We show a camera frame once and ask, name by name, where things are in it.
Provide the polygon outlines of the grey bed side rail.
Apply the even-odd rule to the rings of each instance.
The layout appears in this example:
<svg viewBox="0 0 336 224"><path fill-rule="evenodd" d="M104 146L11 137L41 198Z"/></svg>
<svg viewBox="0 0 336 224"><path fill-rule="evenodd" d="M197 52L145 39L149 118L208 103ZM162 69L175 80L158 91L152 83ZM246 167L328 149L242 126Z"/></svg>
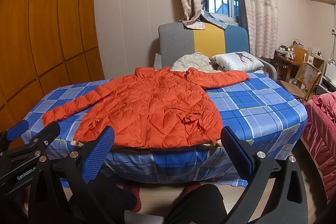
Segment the grey bed side rail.
<svg viewBox="0 0 336 224"><path fill-rule="evenodd" d="M264 74L269 78L271 78L272 80L276 81L277 71L275 67L272 64L264 61L260 57L258 57L257 59L263 64L263 67L258 68L256 71L254 71L254 73Z"/></svg>

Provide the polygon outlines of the orange puffer jacket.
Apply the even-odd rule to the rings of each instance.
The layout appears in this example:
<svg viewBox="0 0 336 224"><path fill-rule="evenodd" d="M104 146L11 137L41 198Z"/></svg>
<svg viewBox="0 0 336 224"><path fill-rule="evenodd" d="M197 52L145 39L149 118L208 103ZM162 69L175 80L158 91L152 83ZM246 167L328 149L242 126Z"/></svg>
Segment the orange puffer jacket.
<svg viewBox="0 0 336 224"><path fill-rule="evenodd" d="M249 79L243 71L206 73L195 68L173 72L138 67L134 74L110 80L73 101L46 112L44 125L86 111L76 143L95 140L107 126L115 145L134 148L180 148L216 144L223 122L206 93Z"/></svg>

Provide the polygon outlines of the grey yellow blue headboard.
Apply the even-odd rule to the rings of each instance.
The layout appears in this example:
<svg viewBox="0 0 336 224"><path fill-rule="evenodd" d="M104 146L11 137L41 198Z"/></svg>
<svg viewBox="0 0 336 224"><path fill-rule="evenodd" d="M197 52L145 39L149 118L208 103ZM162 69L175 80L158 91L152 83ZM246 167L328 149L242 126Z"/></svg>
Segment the grey yellow blue headboard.
<svg viewBox="0 0 336 224"><path fill-rule="evenodd" d="M159 26L158 34L163 67L172 67L180 57L195 52L209 58L223 53L249 52L246 29L231 24L223 30L205 23L204 30L192 30L181 22L168 23Z"/></svg>

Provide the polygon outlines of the wooden wardrobe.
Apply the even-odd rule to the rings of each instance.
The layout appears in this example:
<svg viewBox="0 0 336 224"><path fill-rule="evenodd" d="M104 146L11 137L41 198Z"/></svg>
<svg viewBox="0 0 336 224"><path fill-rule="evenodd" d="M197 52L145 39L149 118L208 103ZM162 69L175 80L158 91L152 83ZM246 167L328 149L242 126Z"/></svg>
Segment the wooden wardrobe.
<svg viewBox="0 0 336 224"><path fill-rule="evenodd" d="M1 130L55 88L102 80L93 0L1 0Z"/></svg>

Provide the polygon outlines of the cluttered wooden desk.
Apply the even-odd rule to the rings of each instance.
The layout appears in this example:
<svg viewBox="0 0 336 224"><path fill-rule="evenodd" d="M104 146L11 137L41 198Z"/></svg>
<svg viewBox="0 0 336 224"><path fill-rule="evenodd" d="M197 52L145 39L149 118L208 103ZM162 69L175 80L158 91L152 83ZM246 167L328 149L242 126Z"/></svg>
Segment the cluttered wooden desk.
<svg viewBox="0 0 336 224"><path fill-rule="evenodd" d="M273 59L278 79L286 82L294 78L294 74L303 63L309 63L323 71L325 62L319 50L313 53L311 48L305 48L298 39L295 39L290 46L280 45L275 50Z"/></svg>

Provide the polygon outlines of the pink ruffled bedding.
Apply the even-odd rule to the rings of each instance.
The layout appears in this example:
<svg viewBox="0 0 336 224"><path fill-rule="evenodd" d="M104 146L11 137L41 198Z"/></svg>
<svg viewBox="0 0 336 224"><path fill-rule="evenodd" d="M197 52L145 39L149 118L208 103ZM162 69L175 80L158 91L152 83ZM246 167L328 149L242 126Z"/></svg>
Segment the pink ruffled bedding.
<svg viewBox="0 0 336 224"><path fill-rule="evenodd" d="M335 92L313 96L305 104L302 138L321 173L327 200L335 196Z"/></svg>

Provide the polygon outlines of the red slippers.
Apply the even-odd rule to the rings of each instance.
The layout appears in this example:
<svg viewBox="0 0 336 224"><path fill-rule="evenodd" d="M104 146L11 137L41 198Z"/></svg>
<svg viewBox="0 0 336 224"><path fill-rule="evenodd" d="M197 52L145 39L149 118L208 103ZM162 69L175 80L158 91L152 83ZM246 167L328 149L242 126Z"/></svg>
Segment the red slippers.
<svg viewBox="0 0 336 224"><path fill-rule="evenodd" d="M181 194L175 199L175 202L177 202L182 197L184 197L185 195L187 195L188 193L197 189L200 186L201 186L200 183L194 183L194 184L191 184L189 186L185 186L183 188L183 191L181 192ZM133 196L135 196L135 199L136 199L135 208L132 209L131 212L138 213L141 210L141 207L142 207L141 198L140 198L140 194L139 194L139 187L138 186L131 186L131 185L124 185L123 190L125 190L127 192L130 192Z"/></svg>

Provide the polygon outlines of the blue plaid bed sheet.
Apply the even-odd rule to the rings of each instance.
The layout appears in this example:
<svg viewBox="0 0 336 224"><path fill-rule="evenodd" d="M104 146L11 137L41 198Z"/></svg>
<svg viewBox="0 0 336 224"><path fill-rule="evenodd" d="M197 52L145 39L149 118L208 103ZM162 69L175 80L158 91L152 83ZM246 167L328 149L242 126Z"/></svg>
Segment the blue plaid bed sheet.
<svg viewBox="0 0 336 224"><path fill-rule="evenodd" d="M222 128L230 127L240 140L247 141L254 150L284 160L303 133L307 121L306 109L266 75L247 74L249 79L242 83L207 89L206 93L219 110ZM23 141L28 143L46 126L42 120L46 112L109 81L74 84L49 92L26 115L29 129L22 134ZM74 135L85 115L86 111L81 111L58 121L60 134L47 148L49 156L54 159L65 157L83 144L76 143ZM137 182L177 184L211 180L233 186L247 185L218 142L164 149L119 147L114 142L105 164L111 175Z"/></svg>

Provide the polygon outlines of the wicker wooden chair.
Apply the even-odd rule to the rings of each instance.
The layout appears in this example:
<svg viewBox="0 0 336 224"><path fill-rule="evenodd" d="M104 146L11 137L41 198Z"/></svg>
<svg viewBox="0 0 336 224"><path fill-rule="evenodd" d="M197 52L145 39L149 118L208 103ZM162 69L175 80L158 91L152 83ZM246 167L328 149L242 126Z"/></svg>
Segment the wicker wooden chair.
<svg viewBox="0 0 336 224"><path fill-rule="evenodd" d="M301 103L305 103L313 92L318 80L321 78L321 71L310 63L303 63L292 83L280 81L282 87Z"/></svg>

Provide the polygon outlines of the white printed pillow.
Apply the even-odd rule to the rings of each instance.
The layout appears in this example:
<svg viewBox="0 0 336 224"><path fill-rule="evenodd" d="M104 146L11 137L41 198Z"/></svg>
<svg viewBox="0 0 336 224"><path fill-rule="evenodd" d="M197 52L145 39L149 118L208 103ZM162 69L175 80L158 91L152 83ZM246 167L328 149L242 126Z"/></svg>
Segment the white printed pillow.
<svg viewBox="0 0 336 224"><path fill-rule="evenodd" d="M212 59L227 71L255 72L264 67L259 59L245 51L218 54Z"/></svg>

